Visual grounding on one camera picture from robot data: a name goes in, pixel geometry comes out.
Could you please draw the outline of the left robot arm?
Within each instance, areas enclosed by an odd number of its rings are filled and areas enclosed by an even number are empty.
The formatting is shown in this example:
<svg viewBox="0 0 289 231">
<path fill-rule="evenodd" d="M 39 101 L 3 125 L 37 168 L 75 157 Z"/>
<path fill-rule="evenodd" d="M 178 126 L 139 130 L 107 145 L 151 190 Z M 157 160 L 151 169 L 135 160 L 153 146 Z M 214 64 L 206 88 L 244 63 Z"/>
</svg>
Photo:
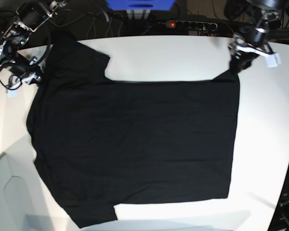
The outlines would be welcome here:
<svg viewBox="0 0 289 231">
<path fill-rule="evenodd" d="M 233 74 L 249 68 L 253 60 L 262 56 L 267 67 L 281 64 L 278 53 L 274 52 L 267 41 L 269 23 L 276 21 L 286 5 L 285 0 L 249 0 L 251 24 L 240 27 L 233 34 L 228 45 L 231 55 L 229 70 Z"/>
</svg>

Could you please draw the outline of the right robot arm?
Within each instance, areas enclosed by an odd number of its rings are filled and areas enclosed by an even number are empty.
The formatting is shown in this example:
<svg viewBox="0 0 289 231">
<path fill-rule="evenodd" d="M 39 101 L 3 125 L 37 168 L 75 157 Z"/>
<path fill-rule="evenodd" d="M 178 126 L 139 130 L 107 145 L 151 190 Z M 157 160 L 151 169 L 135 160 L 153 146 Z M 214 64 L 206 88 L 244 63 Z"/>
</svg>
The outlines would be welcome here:
<svg viewBox="0 0 289 231">
<path fill-rule="evenodd" d="M 10 25 L 0 33 L 0 84 L 10 91 L 17 90 L 23 83 L 38 84 L 43 72 L 40 64 L 47 58 L 51 48 L 49 20 L 67 4 L 66 0 L 37 0 L 22 4 Z M 45 26 L 47 39 L 44 54 L 27 59 L 18 51 L 30 36 Z"/>
</svg>

